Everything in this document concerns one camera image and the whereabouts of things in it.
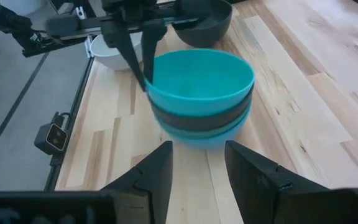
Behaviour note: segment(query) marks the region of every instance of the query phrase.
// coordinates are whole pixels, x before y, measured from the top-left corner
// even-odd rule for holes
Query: wooden table
[[[169,27],[157,54],[189,48]],[[256,71],[237,142],[329,188],[358,187],[356,3],[242,2],[215,49]],[[98,190],[167,139],[132,73],[95,61],[56,190]],[[167,223],[242,222],[222,151],[174,143],[173,166]]]

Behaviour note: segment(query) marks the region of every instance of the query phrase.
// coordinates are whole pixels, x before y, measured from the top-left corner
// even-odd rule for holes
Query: black bowl
[[[211,47],[221,40],[229,28],[232,7],[226,1],[211,0],[211,10],[211,16],[193,27],[173,25],[179,38],[193,47]]]

